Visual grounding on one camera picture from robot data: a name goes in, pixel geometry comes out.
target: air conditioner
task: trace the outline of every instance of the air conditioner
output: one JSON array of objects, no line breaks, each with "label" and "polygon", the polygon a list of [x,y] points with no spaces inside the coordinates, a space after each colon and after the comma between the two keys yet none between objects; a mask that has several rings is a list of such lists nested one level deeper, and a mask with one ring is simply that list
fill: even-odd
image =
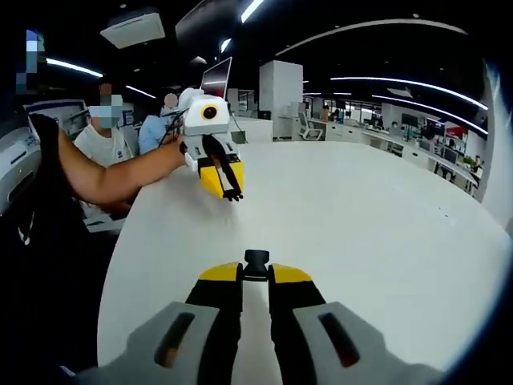
[{"label": "air conditioner", "polygon": [[125,48],[166,36],[160,16],[156,12],[131,13],[123,18],[112,19],[109,27],[100,34],[117,48]]}]

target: white table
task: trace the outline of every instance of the white table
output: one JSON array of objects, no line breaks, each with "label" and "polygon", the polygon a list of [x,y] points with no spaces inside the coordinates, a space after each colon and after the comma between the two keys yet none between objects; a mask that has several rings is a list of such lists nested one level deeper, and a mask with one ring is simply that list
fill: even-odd
[{"label": "white table", "polygon": [[244,132],[248,143],[272,143],[273,142],[273,121],[253,119],[245,116],[236,116],[236,123],[233,116],[228,124],[229,132]]},{"label": "white table", "polygon": [[[376,326],[401,359],[446,370],[459,358],[495,303],[512,247],[477,201],[363,144],[246,144],[240,154],[241,202],[208,195],[186,168],[137,196],[103,287],[100,365],[184,301],[202,271],[243,261],[246,249],[308,272],[327,302]],[[267,303],[266,284],[244,283],[233,383],[280,382]]]},{"label": "white table", "polygon": [[398,138],[396,136],[391,136],[390,134],[374,132],[371,130],[364,130],[364,129],[361,129],[361,130],[362,130],[363,135],[372,136],[372,137],[378,138],[380,140],[392,142],[392,143],[398,144],[400,146],[403,146],[404,148],[409,148],[415,152],[420,152],[422,154],[425,154],[430,159],[432,159],[434,162],[438,162],[441,165],[443,165],[444,167],[461,175],[464,179],[468,180],[472,184],[477,184],[475,179],[472,177],[471,173],[468,170],[466,170],[465,168],[459,167],[457,164],[451,163],[449,160],[442,158],[441,156],[438,156],[438,155],[434,154],[433,152],[429,152],[429,151],[425,150],[424,148],[417,147],[412,143],[405,142],[404,140],[402,140],[402,138]]},{"label": "white table", "polygon": [[393,144],[397,144],[402,146],[408,154],[403,153],[403,158],[407,159],[407,156],[411,153],[423,154],[425,158],[430,160],[430,166],[428,169],[430,171],[434,170],[435,163],[440,163],[445,168],[452,170],[457,175],[461,176],[465,181],[477,187],[477,182],[465,168],[459,167],[457,164],[451,163],[449,160],[442,158],[434,154],[433,152],[426,151],[423,148],[417,147],[412,143],[405,142],[402,140],[402,137],[393,136],[390,134],[385,134],[384,132],[376,132],[373,130],[365,130],[364,128],[357,128],[347,126],[345,124],[336,124],[334,122],[328,122],[326,126],[326,140],[336,140],[336,141],[351,141],[355,143],[363,143],[370,145],[371,139],[377,139],[381,142],[390,142]]}]

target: wall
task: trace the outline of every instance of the wall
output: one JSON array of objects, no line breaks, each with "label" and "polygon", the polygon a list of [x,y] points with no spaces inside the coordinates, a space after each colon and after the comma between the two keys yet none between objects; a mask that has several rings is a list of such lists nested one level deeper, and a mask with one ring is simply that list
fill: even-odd
[{"label": "wall", "polygon": [[278,117],[284,107],[303,101],[303,66],[273,60],[260,68],[260,110],[271,111],[274,137],[291,136],[290,124]]},{"label": "wall", "polygon": [[226,99],[230,103],[232,114],[239,112],[239,90],[237,88],[229,88],[226,92]]},{"label": "wall", "polygon": [[476,155],[479,155],[481,159],[484,159],[486,147],[487,142],[482,137],[473,131],[468,132],[466,156],[475,158]]},{"label": "wall", "polygon": [[477,199],[505,229],[513,218],[513,127],[511,106],[503,99],[499,73],[487,64],[488,140]]},{"label": "wall", "polygon": [[420,112],[417,110],[412,110],[411,108],[395,106],[390,103],[382,104],[383,125],[385,126],[385,128],[392,127],[392,122],[398,122],[399,127],[401,127],[402,114],[408,114],[412,116],[423,116],[425,118],[440,120],[440,118],[435,115],[426,114],[425,112]]},{"label": "wall", "polygon": [[248,111],[258,111],[258,103],[255,101],[255,91],[248,93]]},{"label": "wall", "polygon": [[312,98],[312,113],[319,114],[319,118],[322,117],[322,106],[324,105],[322,98]]},{"label": "wall", "polygon": [[274,106],[273,81],[274,62],[269,62],[260,67],[260,78],[258,91],[260,100],[260,111],[272,111]]}]

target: white t-shirt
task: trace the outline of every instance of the white t-shirt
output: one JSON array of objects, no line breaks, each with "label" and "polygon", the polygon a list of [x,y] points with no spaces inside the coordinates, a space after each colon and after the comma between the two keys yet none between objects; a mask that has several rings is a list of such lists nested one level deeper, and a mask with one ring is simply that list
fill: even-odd
[{"label": "white t-shirt", "polygon": [[89,159],[108,167],[129,160],[133,154],[127,145],[123,133],[118,128],[111,129],[111,137],[101,136],[90,124],[75,139],[75,146]]}]

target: white robot head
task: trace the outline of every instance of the white robot head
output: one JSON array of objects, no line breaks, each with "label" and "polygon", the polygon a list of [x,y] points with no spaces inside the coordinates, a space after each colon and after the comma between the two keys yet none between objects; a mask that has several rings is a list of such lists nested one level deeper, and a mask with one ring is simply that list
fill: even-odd
[{"label": "white robot head", "polygon": [[186,136],[226,132],[230,115],[227,103],[218,96],[197,95],[191,98],[184,113]]}]

